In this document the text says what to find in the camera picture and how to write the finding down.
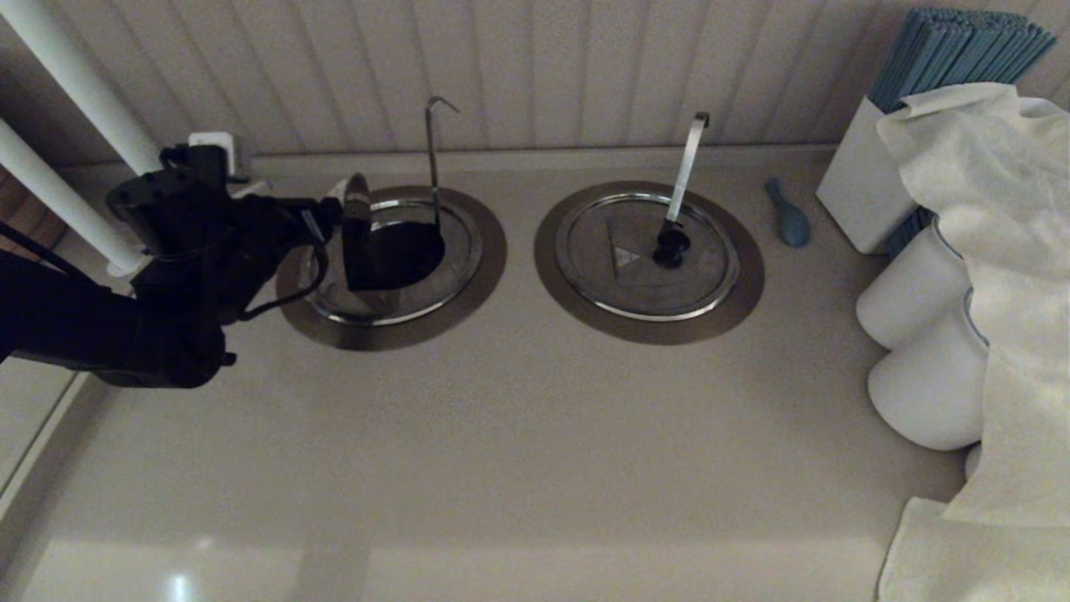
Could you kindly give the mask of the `steel hinged pot lid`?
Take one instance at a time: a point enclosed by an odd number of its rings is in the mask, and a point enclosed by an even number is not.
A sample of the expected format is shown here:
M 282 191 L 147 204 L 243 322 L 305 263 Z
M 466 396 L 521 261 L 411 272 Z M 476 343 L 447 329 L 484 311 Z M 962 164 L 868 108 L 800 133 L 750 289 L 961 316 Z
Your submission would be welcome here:
M 428 186 L 371 192 L 369 225 L 355 243 L 338 229 L 326 244 L 328 272 L 303 300 L 335 323 L 386 327 L 442 309 L 482 263 L 478 203 Z
M 684 195 L 668 226 L 672 190 L 622 183 L 585 191 L 552 228 L 552 259 L 580 298 L 642 323 L 708 314 L 742 277 L 742 256 L 718 206 Z

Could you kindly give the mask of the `blue rice paddle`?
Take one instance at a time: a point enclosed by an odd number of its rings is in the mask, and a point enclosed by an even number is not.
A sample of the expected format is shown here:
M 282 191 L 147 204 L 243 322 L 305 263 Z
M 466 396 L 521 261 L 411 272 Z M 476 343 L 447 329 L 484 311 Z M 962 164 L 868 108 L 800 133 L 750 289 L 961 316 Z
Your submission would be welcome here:
M 788 247 L 806 247 L 811 241 L 811 226 L 806 214 L 795 203 L 788 201 L 781 190 L 781 182 L 777 177 L 767 179 L 764 188 L 777 213 L 780 238 L 788 244 Z

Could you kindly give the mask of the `white support pole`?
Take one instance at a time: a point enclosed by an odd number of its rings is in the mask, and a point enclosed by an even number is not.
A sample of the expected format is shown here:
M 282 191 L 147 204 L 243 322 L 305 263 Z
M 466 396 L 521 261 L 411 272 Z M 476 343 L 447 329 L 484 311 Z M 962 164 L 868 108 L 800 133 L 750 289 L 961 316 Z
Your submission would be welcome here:
M 0 0 L 0 16 L 135 174 L 160 167 L 150 133 L 81 53 L 45 0 Z
M 110 262 L 110 274 L 129 277 L 148 264 L 148 257 L 123 240 L 83 196 L 54 171 L 22 137 L 0 117 L 0 166 L 37 196 L 81 240 Z

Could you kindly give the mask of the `white square holder box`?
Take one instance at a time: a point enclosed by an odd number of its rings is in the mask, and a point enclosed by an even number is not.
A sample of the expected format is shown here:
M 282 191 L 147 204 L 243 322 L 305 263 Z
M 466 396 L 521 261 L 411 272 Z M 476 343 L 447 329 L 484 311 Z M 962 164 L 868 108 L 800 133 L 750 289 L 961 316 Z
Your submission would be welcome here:
M 819 202 L 861 254 L 883 254 L 888 237 L 917 209 L 880 137 L 884 117 L 863 96 L 817 186 Z

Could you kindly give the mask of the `blue ribbed pack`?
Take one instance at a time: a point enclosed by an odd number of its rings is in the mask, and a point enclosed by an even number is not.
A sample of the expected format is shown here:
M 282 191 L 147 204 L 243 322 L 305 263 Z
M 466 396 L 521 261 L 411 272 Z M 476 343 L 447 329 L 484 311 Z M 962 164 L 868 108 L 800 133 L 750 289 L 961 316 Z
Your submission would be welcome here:
M 907 245 L 915 240 L 922 230 L 936 219 L 936 214 L 929 209 L 916 207 L 910 215 L 895 227 L 893 231 L 885 240 L 885 252 L 888 258 L 895 259 L 901 254 Z

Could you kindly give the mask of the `blue straw bundle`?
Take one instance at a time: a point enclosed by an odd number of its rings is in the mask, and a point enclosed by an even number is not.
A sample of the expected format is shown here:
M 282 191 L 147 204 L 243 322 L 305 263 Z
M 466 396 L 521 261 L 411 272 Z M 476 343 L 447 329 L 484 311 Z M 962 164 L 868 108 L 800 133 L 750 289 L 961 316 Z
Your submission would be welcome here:
M 906 96 L 947 84 L 1017 84 L 1057 43 L 1017 13 L 912 7 L 866 98 L 890 114 Z

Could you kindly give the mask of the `white cloth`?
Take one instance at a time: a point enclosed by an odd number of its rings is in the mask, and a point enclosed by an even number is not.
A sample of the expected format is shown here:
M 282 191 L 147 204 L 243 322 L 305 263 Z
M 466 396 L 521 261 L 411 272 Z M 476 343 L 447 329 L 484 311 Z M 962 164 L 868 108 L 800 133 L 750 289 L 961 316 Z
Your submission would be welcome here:
M 990 354 L 978 466 L 906 504 L 875 602 L 1070 602 L 1070 113 L 951 84 L 876 130 L 966 260 Z

